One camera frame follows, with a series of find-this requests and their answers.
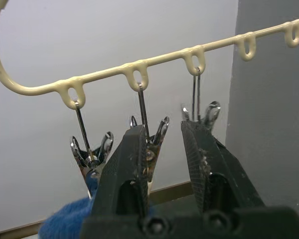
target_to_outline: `cream plastic hanger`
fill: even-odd
[[[8,0],[0,0],[0,11],[5,7]],[[204,52],[211,51],[217,48],[229,46],[235,44],[238,46],[239,54],[245,61],[250,61],[256,53],[256,38],[266,35],[270,35],[277,32],[285,33],[285,42],[288,47],[296,47],[299,44],[299,19],[285,22],[283,24],[265,28],[262,30],[247,32],[245,34],[229,37],[227,39],[206,43],[203,45],[197,45],[183,50],[171,52],[168,54],[152,57],[145,60],[139,60],[132,63],[126,63],[122,66],[113,67],[107,70],[90,73],[83,76],[75,76],[66,80],[59,80],[51,84],[38,86],[38,87],[25,87],[10,78],[7,72],[4,70],[0,60],[0,81],[8,89],[26,96],[43,95],[50,92],[58,92],[65,103],[65,105],[73,110],[76,109],[75,102],[70,98],[68,94],[69,88],[74,88],[77,93],[77,102],[79,107],[83,107],[85,104],[85,94],[83,85],[85,83],[97,81],[107,77],[123,74],[126,76],[130,87],[134,91],[139,91],[139,85],[136,82],[133,73],[139,71],[142,76],[142,87],[145,90],[149,84],[149,77],[147,73],[147,67],[161,64],[168,61],[173,61],[179,58],[184,59],[187,70],[191,75],[197,75],[197,67],[194,66],[192,56],[196,56],[199,62],[199,73],[202,74],[205,69],[205,57]],[[246,53],[245,43],[249,44],[249,52]]]

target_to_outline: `wooden trim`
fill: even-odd
[[[190,182],[152,191],[149,200],[153,205],[165,203],[193,194]],[[42,221],[0,232],[0,239],[21,239],[37,234]]]
[[[149,200],[153,205],[169,202],[193,194],[190,182],[176,184],[150,193]]]
[[[42,221],[0,232],[0,239],[21,239],[38,233]]]

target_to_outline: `blue fabric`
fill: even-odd
[[[91,213],[98,182],[87,175],[86,184],[93,194],[92,199],[87,197],[69,203],[45,220],[38,232],[39,239],[79,239],[82,223]]]

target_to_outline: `white wall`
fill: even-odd
[[[234,35],[237,0],[18,0],[0,17],[0,55],[26,86],[91,73],[126,62]],[[224,142],[233,48],[206,53],[202,110],[222,105],[214,133]],[[192,77],[177,60],[150,67],[145,91],[149,129],[171,124],[155,172],[154,189],[189,180],[180,131],[180,103],[190,103]],[[140,122],[138,98],[124,76],[85,85],[82,109],[90,144],[110,130],[115,147]],[[57,93],[17,95],[0,83],[0,231],[44,219],[86,195],[69,146],[76,115]]]

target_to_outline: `hanger loop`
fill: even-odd
[[[284,23],[285,29],[285,42],[288,47],[296,47],[299,45],[299,19],[292,22]]]
[[[204,46],[197,45],[191,48],[185,48],[180,51],[181,58],[185,60],[187,70],[193,76],[198,76],[198,74],[202,74],[205,70],[205,54],[204,54]],[[196,56],[198,58],[199,66],[195,67],[193,63],[192,57]]]
[[[245,42],[249,45],[249,52],[246,53]],[[247,32],[236,36],[235,44],[238,45],[239,55],[244,61],[250,61],[256,53],[256,35],[254,32]]]
[[[134,63],[127,63],[122,65],[122,74],[124,74],[128,80],[129,86],[136,92],[140,91],[138,82],[134,78],[134,71],[139,71],[142,80],[142,89],[145,90],[149,85],[149,76],[147,72],[147,63],[145,60],[139,60]]]
[[[69,89],[73,88],[76,91],[77,99],[74,101],[69,96]],[[56,88],[56,91],[60,94],[64,104],[73,110],[77,108],[82,108],[85,104],[85,93],[83,90],[83,84],[80,81],[76,81],[75,77],[72,79],[72,82],[62,86],[60,88]]]

